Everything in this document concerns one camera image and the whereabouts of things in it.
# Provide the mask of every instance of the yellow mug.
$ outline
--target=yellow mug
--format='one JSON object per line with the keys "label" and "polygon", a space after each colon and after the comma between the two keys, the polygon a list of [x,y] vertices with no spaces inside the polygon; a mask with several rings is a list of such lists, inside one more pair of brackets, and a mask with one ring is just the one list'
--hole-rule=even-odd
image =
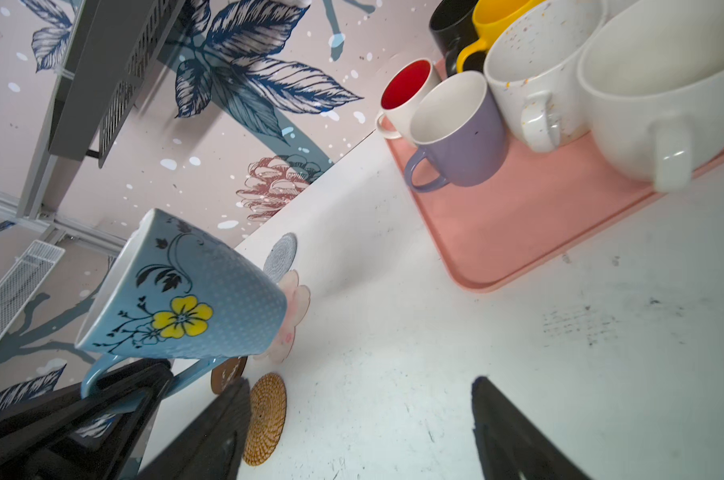
{"label": "yellow mug", "polygon": [[499,36],[515,20],[543,0],[480,0],[471,19],[480,39],[458,54],[458,73],[463,72],[466,59],[477,52],[487,52]]}

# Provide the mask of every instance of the white wire basket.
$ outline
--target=white wire basket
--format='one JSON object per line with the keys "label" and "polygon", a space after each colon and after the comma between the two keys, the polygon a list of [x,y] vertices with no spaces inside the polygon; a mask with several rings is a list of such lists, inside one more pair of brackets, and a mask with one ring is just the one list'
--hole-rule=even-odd
{"label": "white wire basket", "polygon": [[0,280],[0,340],[66,252],[34,240]]}

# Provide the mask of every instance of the mug rim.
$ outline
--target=mug rim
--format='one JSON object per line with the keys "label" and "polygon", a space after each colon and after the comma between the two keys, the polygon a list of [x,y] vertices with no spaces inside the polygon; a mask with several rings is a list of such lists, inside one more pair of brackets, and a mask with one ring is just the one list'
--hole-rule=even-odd
{"label": "mug rim", "polygon": [[445,26],[445,27],[442,27],[442,28],[434,28],[434,27],[432,26],[432,24],[434,23],[434,15],[436,15],[436,13],[440,10],[440,7],[442,7],[442,5],[445,5],[445,4],[447,4],[448,2],[453,2],[453,1],[454,1],[454,0],[442,0],[442,2],[440,2],[440,4],[437,5],[436,8],[434,8],[434,12],[431,14],[431,18],[429,19],[429,30],[431,30],[431,31],[434,32],[434,33],[442,33],[442,32],[444,32],[445,30],[448,30],[448,29],[450,29],[450,28],[454,28],[456,25],[458,25],[458,24],[462,23],[464,20],[466,20],[466,17],[472,17],[472,16],[473,16],[473,15],[474,15],[474,8],[475,8],[476,5],[479,3],[479,0],[477,0],[477,2],[474,2],[474,5],[472,5],[472,7],[469,9],[469,11],[466,12],[465,14],[461,15],[461,17],[458,18],[458,20],[454,21],[453,23],[451,23],[451,24],[449,24],[449,25],[447,25],[447,26]]}
{"label": "mug rim", "polygon": [[444,90],[444,89],[446,88],[446,87],[444,87],[444,85],[450,84],[451,81],[452,81],[452,83],[457,82],[456,79],[457,79],[457,78],[461,78],[461,75],[463,75],[464,78],[466,78],[467,75],[470,75],[470,76],[478,76],[478,77],[482,80],[482,85],[484,85],[484,87],[485,87],[485,90],[484,90],[483,93],[482,93],[482,99],[481,99],[480,101],[476,102],[476,105],[474,106],[474,110],[471,112],[471,115],[469,115],[469,117],[468,117],[466,120],[464,120],[461,125],[459,125],[458,127],[455,127],[455,128],[454,128],[453,130],[451,130],[448,134],[445,134],[444,136],[442,136],[442,137],[440,137],[440,138],[437,138],[437,139],[435,139],[435,140],[420,141],[420,140],[418,140],[417,138],[415,138],[415,135],[414,135],[414,133],[413,133],[413,121],[411,121],[411,122],[410,122],[410,136],[413,137],[413,140],[415,141],[416,145],[419,145],[419,146],[421,146],[421,145],[432,145],[432,144],[435,144],[435,143],[437,143],[437,142],[440,142],[440,141],[444,140],[445,138],[448,138],[449,136],[453,135],[455,132],[457,132],[458,130],[462,129],[464,125],[466,125],[467,123],[469,123],[469,121],[470,121],[472,118],[474,118],[474,115],[476,115],[476,112],[480,110],[480,108],[482,107],[482,105],[485,103],[485,100],[487,100],[487,95],[490,94],[490,90],[489,90],[488,87],[487,87],[487,81],[485,80],[484,75],[482,75],[482,73],[476,72],[476,71],[474,71],[474,70],[468,70],[468,71],[465,71],[465,72],[461,72],[461,73],[459,73],[459,74],[455,74],[455,75],[453,75],[452,77],[449,77],[449,78],[448,78],[447,80],[445,80],[444,82],[440,82],[440,84],[438,84],[436,87],[434,87],[434,90],[432,90],[432,91],[430,91],[428,94],[426,94],[426,96],[424,97],[424,99],[420,102],[420,105],[418,105],[418,109],[415,110],[415,113],[413,113],[413,120],[414,120],[416,117],[419,117],[419,116],[423,115],[423,113],[422,113],[421,111],[422,111],[423,108],[424,108],[424,105],[425,105],[425,103],[426,103],[426,100],[428,100],[429,97],[434,96],[434,92],[436,92],[436,91],[438,91],[438,90],[440,90],[440,89],[443,89],[443,90]]}
{"label": "mug rim", "polygon": [[[405,69],[407,69],[407,68],[409,68],[410,66],[415,65],[416,63],[419,63],[419,62],[427,62],[427,63],[429,64],[429,73],[428,73],[428,75],[426,76],[426,80],[424,80],[424,82],[421,84],[421,86],[418,87],[418,90],[416,90],[416,92],[413,94],[413,96],[411,96],[410,98],[408,98],[408,99],[407,99],[405,102],[403,102],[402,104],[399,104],[399,105],[395,106],[394,108],[386,108],[386,107],[384,107],[384,97],[386,96],[386,92],[389,91],[389,88],[391,87],[391,84],[394,82],[394,80],[395,80],[402,72],[404,72]],[[398,109],[404,107],[405,105],[407,105],[408,103],[410,103],[411,101],[413,101],[413,99],[414,99],[421,91],[424,90],[424,87],[426,86],[427,83],[429,83],[429,78],[431,77],[432,74],[434,74],[434,63],[431,61],[430,58],[422,57],[422,58],[417,58],[417,59],[413,60],[412,62],[408,62],[407,65],[405,65],[405,66],[403,66],[402,68],[400,68],[400,69],[394,74],[394,76],[391,77],[391,80],[389,80],[389,81],[386,83],[386,88],[384,88],[384,92],[380,95],[380,100],[378,101],[378,106],[379,106],[379,107],[381,108],[381,110],[383,110],[383,111],[397,111]]]}
{"label": "mug rim", "polygon": [[[531,8],[529,13],[534,12],[538,8],[545,6],[547,2],[556,2],[556,0],[545,0],[544,2],[541,2],[540,4],[536,5],[535,7]],[[596,38],[597,34],[602,31],[602,29],[605,27],[605,24],[607,23],[607,17],[609,15],[608,11],[608,4],[607,0],[598,0],[599,5],[602,6],[602,14],[599,16],[599,22],[597,23],[597,26],[594,27],[594,31],[588,36],[586,41],[581,45],[580,47],[576,48],[572,53],[570,53],[567,57],[565,57],[561,62],[558,64],[555,64],[554,66],[550,67],[549,69],[545,70],[544,72],[541,72],[535,76],[524,78],[522,80],[513,80],[510,82],[503,82],[497,78],[494,78],[490,75],[490,58],[492,57],[493,51],[495,51],[496,46],[499,44],[498,41],[492,44],[490,47],[490,50],[487,52],[487,56],[485,57],[485,63],[482,66],[482,72],[485,75],[485,78],[487,78],[488,82],[491,82],[492,84],[495,84],[500,87],[510,88],[510,87],[521,87],[525,84],[528,84],[531,80],[535,80],[540,77],[544,77],[548,75],[551,72],[556,71],[557,69],[561,68],[564,64],[569,63],[573,60],[573,58],[579,54],[581,55],[581,58],[578,60],[578,63],[580,63],[580,60],[583,59],[583,56],[586,55],[586,48],[592,43],[594,38]],[[515,27],[518,22],[522,21],[521,15],[517,20],[515,20],[511,25],[506,27],[506,30],[501,32],[501,36],[498,38],[501,38],[503,35],[506,34],[508,30],[510,30],[512,27]]]}
{"label": "mug rim", "polygon": [[[508,14],[507,16],[502,17],[502,18],[499,18],[499,19],[497,19],[497,20],[495,20],[495,21],[493,21],[493,22],[479,22],[479,21],[477,21],[477,19],[476,19],[476,13],[477,13],[479,10],[476,9],[476,5],[475,5],[475,6],[474,6],[474,13],[471,15],[471,21],[472,21],[472,23],[473,23],[475,26],[477,26],[477,27],[481,26],[482,28],[488,28],[488,27],[493,26],[494,24],[498,24],[498,23],[503,22],[503,21],[506,20],[508,17],[514,16],[514,15],[517,14],[520,10],[522,10],[522,11],[524,12],[524,11],[525,11],[525,7],[526,7],[527,5],[530,5],[531,3],[535,3],[536,1],[539,1],[539,0],[527,0],[527,2],[523,3],[522,6],[520,6],[520,7],[519,7],[517,10],[515,10],[514,12],[511,12],[511,13]],[[537,7],[538,5],[535,5],[534,7],[528,8],[527,10],[528,10],[528,11],[529,11],[529,10],[532,10],[533,8]]]}
{"label": "mug rim", "polygon": [[[106,286],[106,282],[108,281],[109,276],[117,275],[117,272],[129,272],[134,267],[135,263],[138,261],[137,253],[140,250],[140,246],[147,241],[148,232],[151,229],[154,218],[160,212],[162,212],[162,210],[160,210],[159,208],[152,208],[148,212],[146,212],[146,215],[143,216],[141,222],[138,224],[138,228],[133,231],[127,242],[125,242],[122,251],[119,252],[119,255],[117,255],[117,258],[114,260],[114,263],[112,264],[108,273],[101,282],[101,289],[98,292],[98,295],[96,295],[95,299],[90,305],[90,308],[87,311],[85,321],[83,321],[79,327],[79,332],[77,333],[77,336],[74,340],[74,347],[78,350],[87,350],[82,348],[85,339],[88,337],[89,333],[96,328],[101,317],[103,316],[103,313],[106,311],[107,306],[114,301],[120,289],[124,287],[126,282],[132,280],[128,279],[127,275],[120,275],[119,280],[114,284],[114,287],[109,292],[107,289],[104,289],[104,286]],[[98,301],[105,294],[108,294],[108,298],[103,301],[102,305],[99,305],[100,302]]]}
{"label": "mug rim", "polygon": [[594,48],[594,45],[596,44],[596,40],[599,34],[602,34],[604,32],[609,32],[610,28],[618,28],[616,27],[616,20],[620,19],[622,16],[626,15],[627,12],[632,12],[634,8],[639,10],[643,5],[645,5],[646,2],[637,2],[634,5],[631,5],[630,7],[626,8],[623,12],[620,12],[615,17],[612,18],[612,20],[599,32],[597,32],[596,35],[594,35],[594,38],[590,38],[588,42],[588,45],[586,46],[586,49],[583,51],[583,54],[581,55],[580,59],[578,60],[578,65],[576,67],[576,77],[578,79],[578,83],[581,85],[581,88],[583,88],[588,94],[590,94],[593,97],[601,98],[603,100],[609,100],[609,101],[625,101],[625,102],[635,102],[635,101],[646,101],[646,100],[653,100],[656,98],[663,97],[665,95],[670,94],[678,94],[685,92],[687,90],[693,90],[694,88],[697,88],[699,85],[711,82],[712,80],[719,78],[721,76],[724,76],[724,68],[720,70],[719,72],[713,73],[706,78],[701,78],[700,80],[697,80],[695,82],[691,82],[689,84],[683,85],[681,87],[671,88],[669,90],[659,91],[657,93],[653,94],[644,94],[644,95],[622,95],[622,94],[613,94],[609,93],[603,90],[598,89],[591,83],[589,83],[586,80],[586,75],[584,73],[585,63],[586,63],[586,57],[591,53],[592,48]]}

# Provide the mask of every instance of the yellow flower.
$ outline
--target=yellow flower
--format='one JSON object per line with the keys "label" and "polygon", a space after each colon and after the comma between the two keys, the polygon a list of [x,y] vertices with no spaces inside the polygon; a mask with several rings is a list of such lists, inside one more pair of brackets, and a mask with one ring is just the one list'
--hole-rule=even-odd
{"label": "yellow flower", "polygon": [[160,336],[179,339],[184,335],[197,336],[208,329],[213,308],[197,302],[197,297],[176,296],[170,302],[172,312],[156,312],[152,326],[161,330]]}

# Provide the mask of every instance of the pink tray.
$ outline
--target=pink tray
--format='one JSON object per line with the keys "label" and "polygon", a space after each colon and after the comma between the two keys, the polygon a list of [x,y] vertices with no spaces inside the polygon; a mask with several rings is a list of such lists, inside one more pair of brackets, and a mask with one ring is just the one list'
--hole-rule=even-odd
{"label": "pink tray", "polygon": [[[509,136],[506,162],[483,184],[413,193],[447,272],[467,290],[492,292],[662,197],[616,172],[591,134],[547,155]],[[389,148],[400,170],[415,152],[405,140]],[[694,176],[722,163],[724,150]],[[421,162],[414,182],[435,176]]]}

